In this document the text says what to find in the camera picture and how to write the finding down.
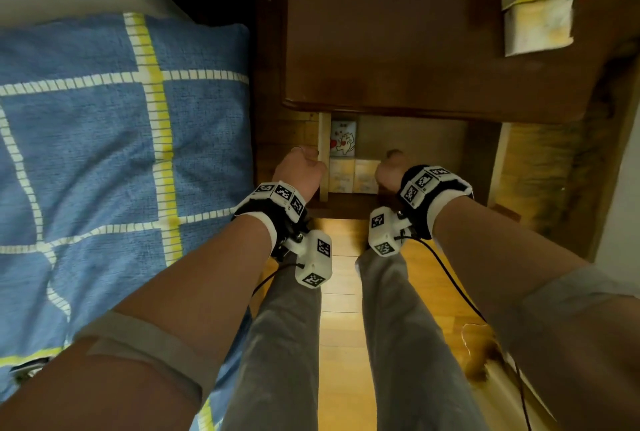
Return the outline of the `person's right hand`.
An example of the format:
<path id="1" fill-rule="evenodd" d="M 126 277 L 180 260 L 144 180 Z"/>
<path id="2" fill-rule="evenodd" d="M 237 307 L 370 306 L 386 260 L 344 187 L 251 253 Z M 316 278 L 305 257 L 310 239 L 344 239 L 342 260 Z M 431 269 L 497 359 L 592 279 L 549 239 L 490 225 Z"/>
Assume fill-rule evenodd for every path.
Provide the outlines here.
<path id="1" fill-rule="evenodd" d="M 376 170 L 376 181 L 381 189 L 396 194 L 403 186 L 404 174 L 417 164 L 408 156 L 407 160 L 386 160 L 386 158 L 380 161 Z"/>

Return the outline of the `person's left hand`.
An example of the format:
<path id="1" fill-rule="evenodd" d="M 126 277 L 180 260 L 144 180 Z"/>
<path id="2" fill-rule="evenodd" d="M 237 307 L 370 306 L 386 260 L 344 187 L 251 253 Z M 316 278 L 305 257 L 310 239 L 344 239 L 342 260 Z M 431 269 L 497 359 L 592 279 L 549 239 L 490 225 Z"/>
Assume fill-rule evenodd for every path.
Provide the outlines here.
<path id="1" fill-rule="evenodd" d="M 273 182 L 294 187 L 306 202 L 316 194 L 328 168 L 319 158 L 305 158 L 300 152 L 288 153 L 273 174 Z"/>

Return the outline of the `wooden drawer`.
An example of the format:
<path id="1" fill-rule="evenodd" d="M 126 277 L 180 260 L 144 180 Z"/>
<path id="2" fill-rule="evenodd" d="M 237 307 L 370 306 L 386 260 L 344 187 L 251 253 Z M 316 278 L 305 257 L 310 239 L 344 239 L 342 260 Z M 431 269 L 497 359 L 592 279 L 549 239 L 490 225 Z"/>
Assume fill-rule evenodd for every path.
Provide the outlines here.
<path id="1" fill-rule="evenodd" d="M 381 160 L 398 149 L 411 165 L 438 165 L 460 175 L 472 185 L 479 203 L 497 203 L 510 123 L 365 114 L 345 118 L 357 122 L 356 159 Z M 378 194 L 329 192 L 325 176 L 319 195 L 307 207 L 313 218 L 364 220 L 382 205 L 396 208 L 395 196 L 384 189 Z"/>

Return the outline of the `person's right forearm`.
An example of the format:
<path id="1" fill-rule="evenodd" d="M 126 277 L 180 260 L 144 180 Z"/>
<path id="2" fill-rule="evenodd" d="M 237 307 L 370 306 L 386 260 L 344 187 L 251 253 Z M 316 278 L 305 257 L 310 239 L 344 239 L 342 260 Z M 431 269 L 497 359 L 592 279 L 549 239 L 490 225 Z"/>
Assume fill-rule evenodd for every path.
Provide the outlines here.
<path id="1" fill-rule="evenodd" d="M 511 354 L 536 339 L 640 352 L 640 287 L 462 196 L 436 217 L 434 240 Z"/>

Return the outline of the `pale yellow box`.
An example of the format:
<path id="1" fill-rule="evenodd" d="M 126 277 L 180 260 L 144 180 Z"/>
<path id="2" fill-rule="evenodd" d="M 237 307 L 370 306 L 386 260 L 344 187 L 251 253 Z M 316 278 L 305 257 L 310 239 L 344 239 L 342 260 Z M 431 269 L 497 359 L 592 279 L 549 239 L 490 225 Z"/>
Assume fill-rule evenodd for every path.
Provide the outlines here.
<path id="1" fill-rule="evenodd" d="M 356 159 L 354 166 L 353 193 L 378 194 L 379 185 L 375 173 L 380 160 Z"/>
<path id="2" fill-rule="evenodd" d="M 329 192 L 353 193 L 355 180 L 355 161 L 353 157 L 331 157 L 329 163 Z"/>

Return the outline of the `white cartoon cat card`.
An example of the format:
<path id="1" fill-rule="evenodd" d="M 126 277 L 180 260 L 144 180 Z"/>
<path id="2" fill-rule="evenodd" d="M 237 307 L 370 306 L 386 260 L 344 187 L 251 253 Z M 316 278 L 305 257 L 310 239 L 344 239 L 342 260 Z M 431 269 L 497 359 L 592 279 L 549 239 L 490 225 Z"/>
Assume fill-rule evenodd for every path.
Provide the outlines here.
<path id="1" fill-rule="evenodd" d="M 355 157 L 357 122 L 350 119 L 333 120 L 330 133 L 331 157 Z"/>

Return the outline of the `black white marker wristband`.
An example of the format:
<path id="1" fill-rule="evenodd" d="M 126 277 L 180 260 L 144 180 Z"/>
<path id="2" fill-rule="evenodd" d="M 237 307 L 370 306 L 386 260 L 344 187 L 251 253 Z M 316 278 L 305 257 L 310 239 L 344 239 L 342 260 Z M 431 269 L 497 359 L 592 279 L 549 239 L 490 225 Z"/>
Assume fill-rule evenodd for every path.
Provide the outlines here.
<path id="1" fill-rule="evenodd" d="M 452 200 L 466 196 L 474 200 L 473 188 L 460 176 L 441 166 L 418 165 L 409 168 L 396 197 L 416 234 L 433 240 L 436 217 Z"/>
<path id="2" fill-rule="evenodd" d="M 310 220 L 307 202 L 301 193 L 285 182 L 259 184 L 235 209 L 231 220 L 251 216 L 260 220 L 271 238 L 271 258 L 279 263 L 289 253 L 285 243 L 301 242 L 308 234 Z"/>

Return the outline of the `brown wooden nightstand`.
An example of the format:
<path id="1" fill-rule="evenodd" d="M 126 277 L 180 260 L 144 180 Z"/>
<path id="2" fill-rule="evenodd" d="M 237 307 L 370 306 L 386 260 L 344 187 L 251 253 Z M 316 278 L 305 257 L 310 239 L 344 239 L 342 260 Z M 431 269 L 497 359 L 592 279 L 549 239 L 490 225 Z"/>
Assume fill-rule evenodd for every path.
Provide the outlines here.
<path id="1" fill-rule="evenodd" d="M 496 204 L 593 259 L 640 100 L 640 0 L 577 0 L 572 45 L 506 57 L 501 0 L 256 0 L 255 176 L 347 114 L 511 130 Z"/>

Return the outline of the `cream yellow box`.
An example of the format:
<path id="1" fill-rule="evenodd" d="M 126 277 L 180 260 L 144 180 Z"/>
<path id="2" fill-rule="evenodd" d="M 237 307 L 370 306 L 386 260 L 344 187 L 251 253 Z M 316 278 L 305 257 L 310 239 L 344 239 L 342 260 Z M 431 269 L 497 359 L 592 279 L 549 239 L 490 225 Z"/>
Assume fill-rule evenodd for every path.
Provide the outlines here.
<path id="1" fill-rule="evenodd" d="M 573 43 L 573 0 L 519 3 L 504 13 L 505 56 L 555 50 Z"/>

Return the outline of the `blue checked blanket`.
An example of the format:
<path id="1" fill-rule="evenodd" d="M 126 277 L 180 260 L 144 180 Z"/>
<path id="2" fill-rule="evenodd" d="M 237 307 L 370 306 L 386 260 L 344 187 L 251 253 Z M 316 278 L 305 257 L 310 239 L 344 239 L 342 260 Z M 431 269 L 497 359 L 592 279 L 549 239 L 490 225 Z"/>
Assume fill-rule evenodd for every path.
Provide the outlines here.
<path id="1" fill-rule="evenodd" d="M 0 431 L 214 431 L 250 324 L 214 249 L 253 189 L 250 33 L 141 13 L 0 29 Z M 98 338 L 204 327 L 213 391 Z"/>

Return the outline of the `grey trousers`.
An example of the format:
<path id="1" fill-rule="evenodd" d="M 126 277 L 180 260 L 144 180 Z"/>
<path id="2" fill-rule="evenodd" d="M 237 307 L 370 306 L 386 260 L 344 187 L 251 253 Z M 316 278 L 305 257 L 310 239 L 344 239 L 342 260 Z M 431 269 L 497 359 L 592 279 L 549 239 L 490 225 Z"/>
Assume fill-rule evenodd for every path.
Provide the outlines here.
<path id="1" fill-rule="evenodd" d="M 404 257 L 356 260 L 378 431 L 489 431 Z M 317 431 L 321 291 L 276 275 L 249 330 L 221 431 Z"/>

